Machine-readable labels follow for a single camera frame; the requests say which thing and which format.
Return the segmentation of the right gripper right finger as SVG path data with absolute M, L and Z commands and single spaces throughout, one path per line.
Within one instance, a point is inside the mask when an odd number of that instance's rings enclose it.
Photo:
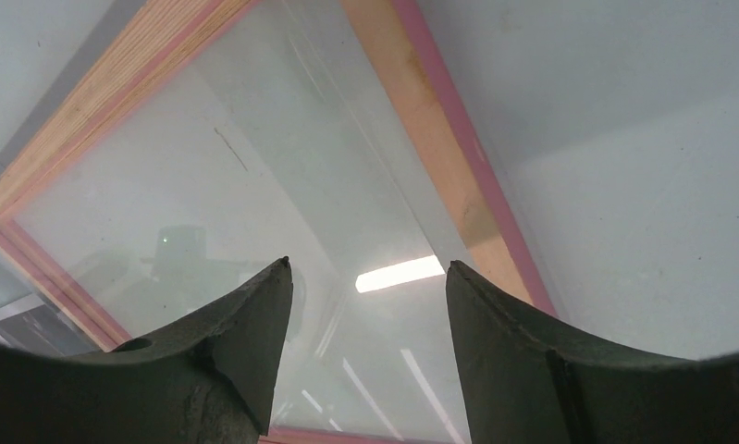
M 739 352 L 687 360 L 624 346 L 460 261 L 446 297 L 475 443 L 739 443 Z

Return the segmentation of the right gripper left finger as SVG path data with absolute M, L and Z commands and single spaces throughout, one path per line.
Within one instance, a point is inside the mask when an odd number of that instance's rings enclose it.
M 254 443 L 270 426 L 292 300 L 284 257 L 110 352 L 0 344 L 0 443 Z

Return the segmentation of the landscape photo print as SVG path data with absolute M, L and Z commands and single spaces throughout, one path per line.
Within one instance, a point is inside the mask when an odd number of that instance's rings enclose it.
M 100 351 L 63 312 L 37 294 L 0 307 L 0 344 L 52 357 Z

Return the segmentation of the pink wooden picture frame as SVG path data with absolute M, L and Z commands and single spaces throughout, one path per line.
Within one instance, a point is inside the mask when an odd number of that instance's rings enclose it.
M 131 336 L 16 223 L 23 207 L 260 1 L 147 1 L 0 174 L 0 253 L 101 348 Z M 414 1 L 337 1 L 466 249 L 462 260 L 549 308 L 461 97 Z M 414 443 L 275 427 L 274 443 Z

